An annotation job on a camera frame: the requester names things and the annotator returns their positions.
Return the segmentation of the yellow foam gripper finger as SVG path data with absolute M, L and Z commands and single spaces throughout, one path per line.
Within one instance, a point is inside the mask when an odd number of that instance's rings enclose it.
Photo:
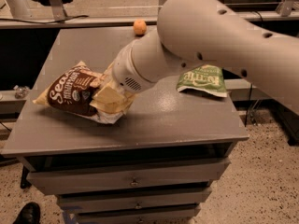
M 134 99 L 135 95 L 128 91 L 121 93 L 106 86 L 93 95 L 90 105 L 108 114 L 126 113 Z

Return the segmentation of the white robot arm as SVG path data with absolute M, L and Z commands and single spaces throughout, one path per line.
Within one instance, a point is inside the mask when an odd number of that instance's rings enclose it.
M 140 93 L 204 64 L 244 78 L 299 114 L 299 39 L 245 21 L 218 0 L 167 0 L 156 27 L 119 52 L 111 75 Z

